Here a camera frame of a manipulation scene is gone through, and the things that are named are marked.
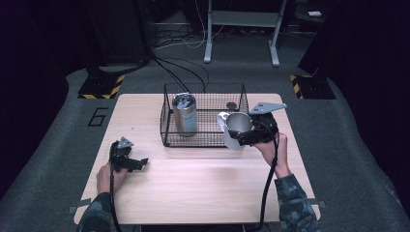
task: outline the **hand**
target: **hand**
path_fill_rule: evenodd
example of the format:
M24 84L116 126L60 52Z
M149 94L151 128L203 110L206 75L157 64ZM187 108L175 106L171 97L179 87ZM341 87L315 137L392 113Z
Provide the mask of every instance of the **hand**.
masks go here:
M275 174L278 178L290 175L292 172L287 164L287 136L284 133L278 133L276 136L278 141L278 165L275 168ZM265 161L272 165L275 157L275 142L253 144L261 153Z
M109 192L109 179L111 174L110 164L106 164L100 168L97 174L97 192L98 194L102 192ZM121 169L120 172L113 171L114 175L114 192L120 188L123 184L124 178L126 177L128 170L126 168Z

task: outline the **black wire basket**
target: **black wire basket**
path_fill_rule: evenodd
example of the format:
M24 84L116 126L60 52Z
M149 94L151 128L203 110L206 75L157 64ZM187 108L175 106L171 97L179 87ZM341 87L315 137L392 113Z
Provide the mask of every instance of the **black wire basket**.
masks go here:
M161 139L165 147L225 147L223 132L217 122L221 112L249 112L243 83L169 83L164 85L161 112ZM196 100L197 129L192 136L177 132L172 100L177 94L190 92Z

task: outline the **camouflage sleeve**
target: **camouflage sleeve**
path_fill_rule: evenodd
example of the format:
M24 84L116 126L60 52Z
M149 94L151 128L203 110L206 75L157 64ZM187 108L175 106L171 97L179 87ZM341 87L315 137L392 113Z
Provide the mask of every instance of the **camouflage sleeve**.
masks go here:
M323 232L308 197L295 175L275 180L283 232Z
M76 231L109 232L111 219L110 195L108 192L100 193L91 205L88 206L76 228Z

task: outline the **gray carpet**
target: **gray carpet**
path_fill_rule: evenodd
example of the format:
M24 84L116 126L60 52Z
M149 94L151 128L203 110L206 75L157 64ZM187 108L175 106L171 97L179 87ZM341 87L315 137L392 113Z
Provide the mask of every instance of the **gray carpet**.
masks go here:
M409 218L398 204L389 178L358 135L349 105L338 88L330 82L336 100L296 98L289 76L303 73L297 65L311 36L287 35L278 52L279 68L271 64L269 39L226 37L215 42L213 60L208 65L203 63L205 44L197 49L174 45L155 53L160 58L185 59L204 67L212 83L241 82L248 93L281 95L288 104L286 111L316 198L327 204L321 209L320 219L325 231L409 231ZM173 62L206 78L195 65ZM199 82L188 72L168 67L185 82ZM64 106L0 202L0 231L75 230L73 214L67 214L67 210L81 197L117 101L78 99L77 91L86 76L86 71L67 76L70 92ZM126 75L119 95L162 93L163 84L173 81L151 61ZM98 107L107 107L99 111L105 115L102 126L87 127ZM133 230L131 225L122 228ZM270 230L278 231L275 224L264 228Z

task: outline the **yellow and black hazard marker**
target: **yellow and black hazard marker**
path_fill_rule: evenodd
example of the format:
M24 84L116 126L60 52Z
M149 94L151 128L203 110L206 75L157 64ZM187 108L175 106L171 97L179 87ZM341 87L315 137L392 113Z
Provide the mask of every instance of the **yellow and black hazard marker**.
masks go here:
M290 75L298 99L334 100L336 98L326 79L311 75Z
M103 80L87 78L78 91L79 99L113 99L120 90L125 76L105 77Z

